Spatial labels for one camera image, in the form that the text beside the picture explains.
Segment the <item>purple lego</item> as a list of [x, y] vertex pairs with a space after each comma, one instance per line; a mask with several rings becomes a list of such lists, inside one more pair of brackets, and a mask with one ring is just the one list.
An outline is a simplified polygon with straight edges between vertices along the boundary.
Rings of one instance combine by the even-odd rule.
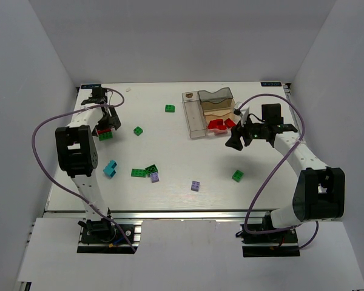
[[150, 174], [150, 180], [151, 180], [152, 183], [159, 182], [160, 179], [159, 179], [158, 172], [151, 173]]
[[190, 189], [191, 189], [191, 191], [198, 192], [199, 189], [200, 189], [200, 182], [199, 181], [192, 181]]

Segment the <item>green square lego right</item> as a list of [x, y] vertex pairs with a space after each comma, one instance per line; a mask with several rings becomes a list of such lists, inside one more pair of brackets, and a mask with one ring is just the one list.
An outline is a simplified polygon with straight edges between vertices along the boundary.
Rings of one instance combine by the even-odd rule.
[[234, 172], [234, 174], [232, 175], [232, 179], [236, 182], [240, 182], [240, 180], [242, 179], [244, 173], [241, 172], [240, 170], [236, 170]]

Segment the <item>blue label left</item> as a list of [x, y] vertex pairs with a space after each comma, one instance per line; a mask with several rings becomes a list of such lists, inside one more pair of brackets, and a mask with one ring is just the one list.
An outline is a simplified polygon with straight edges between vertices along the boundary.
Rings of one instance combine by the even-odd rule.
[[81, 90], [92, 90], [94, 88], [100, 88], [101, 84], [82, 84], [80, 89]]

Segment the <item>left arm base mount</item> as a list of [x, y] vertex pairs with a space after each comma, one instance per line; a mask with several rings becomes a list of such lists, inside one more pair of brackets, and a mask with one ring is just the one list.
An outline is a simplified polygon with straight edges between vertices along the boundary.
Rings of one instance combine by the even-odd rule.
[[114, 223], [102, 218], [99, 221], [83, 219], [78, 221], [81, 227], [76, 252], [79, 254], [134, 254], [139, 243], [139, 226], [120, 224], [119, 229]]

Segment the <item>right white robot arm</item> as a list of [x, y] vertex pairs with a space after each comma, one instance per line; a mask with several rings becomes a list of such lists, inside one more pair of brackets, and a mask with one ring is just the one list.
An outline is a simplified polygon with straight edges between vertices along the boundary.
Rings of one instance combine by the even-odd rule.
[[227, 147], [238, 151], [254, 139], [264, 139], [283, 155], [280, 164], [288, 162], [298, 177], [292, 201], [286, 207], [266, 215], [268, 229], [283, 230], [309, 221], [341, 218], [345, 209], [345, 173], [330, 167], [302, 142], [292, 124], [271, 125], [267, 122], [246, 122], [231, 129]]

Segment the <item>dark smoked container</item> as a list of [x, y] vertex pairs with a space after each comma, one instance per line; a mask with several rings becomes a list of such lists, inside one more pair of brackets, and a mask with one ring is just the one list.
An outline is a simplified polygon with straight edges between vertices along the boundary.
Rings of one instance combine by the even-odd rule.
[[229, 87], [224, 87], [217, 90], [216, 92], [200, 90], [198, 91], [198, 98], [204, 111], [230, 108], [234, 100], [233, 94]]

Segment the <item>blue label right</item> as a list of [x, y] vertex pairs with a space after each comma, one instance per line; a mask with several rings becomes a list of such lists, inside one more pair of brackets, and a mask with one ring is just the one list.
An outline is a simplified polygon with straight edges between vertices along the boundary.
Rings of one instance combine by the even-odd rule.
[[262, 81], [260, 84], [262, 87], [281, 87], [282, 86], [281, 82], [277, 82], [277, 81]]

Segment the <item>purple lego centre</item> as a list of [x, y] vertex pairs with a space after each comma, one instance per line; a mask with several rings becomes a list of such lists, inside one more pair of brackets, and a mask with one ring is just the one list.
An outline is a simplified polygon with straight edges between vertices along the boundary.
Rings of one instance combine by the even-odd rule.
[[199, 181], [192, 181], [190, 189], [191, 189], [191, 191], [198, 192], [199, 189], [200, 189], [200, 182]]

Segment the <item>purple lego left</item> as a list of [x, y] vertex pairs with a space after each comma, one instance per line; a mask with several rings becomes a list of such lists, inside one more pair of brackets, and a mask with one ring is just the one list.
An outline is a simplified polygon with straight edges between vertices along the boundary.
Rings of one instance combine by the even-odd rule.
[[151, 173], [150, 174], [150, 180], [151, 180], [152, 183], [159, 182], [160, 179], [159, 179], [158, 172]]

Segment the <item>green curved lego brick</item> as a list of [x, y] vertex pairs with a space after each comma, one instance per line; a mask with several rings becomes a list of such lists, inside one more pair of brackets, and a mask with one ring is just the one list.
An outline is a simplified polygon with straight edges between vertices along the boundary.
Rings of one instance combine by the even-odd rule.
[[175, 112], [175, 106], [172, 104], [166, 104], [164, 108], [166, 113], [174, 113]]

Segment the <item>green flat lego plate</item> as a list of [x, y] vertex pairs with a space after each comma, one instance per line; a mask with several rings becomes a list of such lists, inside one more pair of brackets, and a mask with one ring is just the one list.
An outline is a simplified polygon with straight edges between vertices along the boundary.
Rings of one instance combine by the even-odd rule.
[[131, 176], [137, 178], [145, 178], [147, 176], [147, 172], [145, 169], [132, 169]]

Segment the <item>cyan lego brick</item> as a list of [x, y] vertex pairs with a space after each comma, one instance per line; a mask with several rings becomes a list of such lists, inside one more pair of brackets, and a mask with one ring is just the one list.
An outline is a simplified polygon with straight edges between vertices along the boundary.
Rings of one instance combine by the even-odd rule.
[[113, 178], [116, 174], [116, 167], [116, 161], [110, 160], [110, 162], [103, 169], [103, 172], [108, 178]]

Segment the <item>red sloped lego brick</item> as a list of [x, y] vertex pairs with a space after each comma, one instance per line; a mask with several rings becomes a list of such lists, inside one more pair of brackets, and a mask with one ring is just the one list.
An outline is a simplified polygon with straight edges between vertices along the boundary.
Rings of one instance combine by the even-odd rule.
[[224, 124], [225, 126], [228, 128], [228, 129], [231, 129], [233, 128], [234, 126], [236, 126], [236, 123], [233, 122], [233, 120], [231, 120], [230, 118], [226, 119], [224, 121]]

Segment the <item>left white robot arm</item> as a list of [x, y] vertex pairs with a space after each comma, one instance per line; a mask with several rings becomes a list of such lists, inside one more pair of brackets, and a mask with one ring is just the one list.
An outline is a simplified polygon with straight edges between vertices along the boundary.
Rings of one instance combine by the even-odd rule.
[[109, 104], [108, 89], [101, 85], [92, 87], [80, 109], [82, 112], [74, 114], [67, 126], [55, 130], [55, 140], [59, 166], [72, 179], [80, 197], [85, 199], [86, 220], [94, 222], [109, 212], [94, 173], [98, 167], [95, 138], [119, 129], [121, 121]]

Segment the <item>clear long narrow container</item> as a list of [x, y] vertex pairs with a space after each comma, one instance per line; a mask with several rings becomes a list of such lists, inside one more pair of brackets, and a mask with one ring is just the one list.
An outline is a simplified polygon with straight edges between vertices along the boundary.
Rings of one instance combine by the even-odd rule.
[[204, 138], [207, 133], [207, 122], [204, 117], [198, 92], [182, 94], [182, 102], [186, 117], [189, 137], [191, 139]]

